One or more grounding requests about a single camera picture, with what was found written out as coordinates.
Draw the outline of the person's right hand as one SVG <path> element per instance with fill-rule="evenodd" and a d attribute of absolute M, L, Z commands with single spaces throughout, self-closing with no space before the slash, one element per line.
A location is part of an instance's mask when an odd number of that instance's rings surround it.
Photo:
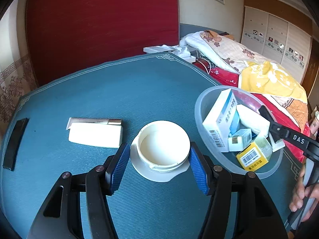
<path fill-rule="evenodd" d="M 303 184 L 303 178 L 305 175 L 305 165 L 302 166 L 299 177 L 297 179 L 297 183 L 292 191 L 292 199 L 289 204 L 289 209 L 292 212 L 295 212 L 298 209 L 301 209 L 303 206 L 303 199 L 305 197 L 309 197 L 310 199 L 315 199 L 314 203 L 310 207 L 309 211 L 305 214 L 302 222 L 308 220 L 311 214 L 314 212 L 316 206 L 318 205 L 318 183 L 305 188 Z"/>

